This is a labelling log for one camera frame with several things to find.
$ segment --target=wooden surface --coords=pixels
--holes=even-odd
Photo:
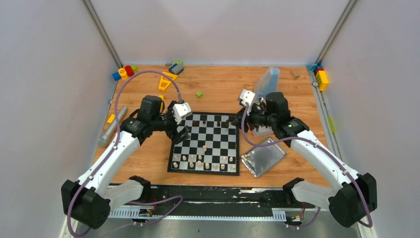
[[[138,69],[167,71],[168,67],[138,66]],[[176,83],[181,90],[182,98],[190,104],[193,111],[236,113],[241,109],[237,100],[241,90],[253,91],[254,85],[267,69],[268,67],[186,66]],[[293,79],[291,70],[299,72],[300,77]],[[131,80],[120,96],[118,110],[127,106],[127,115],[129,115],[139,108],[142,98],[146,95],[164,95],[166,105],[172,100],[176,100],[176,91],[173,85],[164,93],[158,90],[159,79],[160,75],[147,73]],[[123,80],[118,83],[116,92],[119,91],[123,83]],[[195,96],[197,91],[203,93],[202,98],[198,99]],[[287,98],[292,115],[305,122],[318,139],[326,145],[306,69],[304,67],[280,68],[279,91],[283,92]],[[114,104],[112,104],[108,116],[113,113],[113,108]],[[266,138],[254,139],[250,132],[247,135],[255,143]],[[328,186],[321,174],[300,154],[288,148],[284,143],[281,144],[281,147],[287,152],[286,158],[259,178],[253,177],[242,162],[240,163],[240,176],[169,173],[167,165],[171,141],[164,132],[154,132],[140,149],[127,159],[115,175],[113,182],[125,182],[130,176],[138,175],[152,184],[281,187],[290,180],[301,177],[309,182]],[[241,134],[241,154],[251,148],[252,146],[242,138]],[[98,147],[95,158],[97,159],[104,150],[104,148]]]

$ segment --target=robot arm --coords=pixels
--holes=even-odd
[[[127,158],[150,137],[154,131],[165,131],[173,143],[189,139],[188,127],[178,131],[182,119],[192,114],[188,103],[172,101],[165,114],[160,112],[162,99],[146,96],[139,109],[121,123],[118,143],[117,135],[99,159],[77,181],[67,180],[61,187],[64,213],[80,183],[89,179],[73,205],[71,217],[93,229],[99,228],[109,213],[129,201],[149,198],[150,182],[133,176],[127,182],[107,190],[109,183]],[[101,163],[94,176],[91,176]]]
[[[286,140],[284,143],[304,156],[328,181],[331,188],[311,184],[302,178],[296,178],[283,186],[293,198],[300,202],[311,203],[327,209],[335,220],[345,227],[350,227],[366,215],[361,198],[355,185],[347,176],[351,176],[360,187],[365,197],[369,211],[377,208],[376,180],[366,173],[359,174],[345,163],[340,162],[340,168],[319,147],[333,155],[314,135],[309,127],[300,119],[292,117],[288,109],[288,102],[281,92],[269,93],[265,98],[255,98],[251,91],[243,90],[239,96],[240,105],[244,106],[229,121],[241,127],[242,117],[245,116],[244,131],[270,126],[278,139],[286,137],[300,137],[315,143],[315,146],[302,140]]]

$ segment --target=metal frame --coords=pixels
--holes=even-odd
[[[331,34],[325,42],[324,47],[322,47],[321,53],[319,53],[319,56],[316,59],[317,64],[322,64],[325,55],[328,53],[331,45],[334,43],[335,38],[337,37],[338,33],[340,33],[341,28],[343,27],[344,23],[346,22],[347,18],[349,17],[357,2],[358,0],[349,0],[349,2],[347,3],[346,7],[344,8],[344,11],[341,13],[340,18],[337,21],[337,24],[335,24]]]
[[[101,23],[101,20],[98,17],[98,14],[95,11],[95,8],[93,7],[93,4],[91,0],[82,0],[83,5],[85,6],[89,16],[91,17],[94,25],[96,26],[96,29],[98,30],[100,36],[102,37],[102,40],[104,41],[104,44],[106,48],[108,49],[109,53],[112,56],[112,59],[114,60],[115,64],[118,68],[121,68],[123,66],[117,51],[115,50],[114,46],[112,45],[111,40],[109,39],[108,34],[105,31],[104,26]]]

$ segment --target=gray wall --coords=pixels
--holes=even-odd
[[[420,1],[361,0],[324,61],[345,160],[378,183],[380,238],[420,228]]]
[[[348,0],[92,0],[123,63],[306,64]]]
[[[80,0],[0,3],[0,237],[57,237],[116,71]]]

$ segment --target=black and white chessboard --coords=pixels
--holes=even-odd
[[[230,124],[229,127],[225,125],[228,117],[232,115],[234,114],[193,113],[188,116],[178,130],[187,125],[190,127],[191,138],[176,145],[172,144],[168,172],[238,176],[239,129]],[[199,155],[202,157],[201,166],[198,164]]]

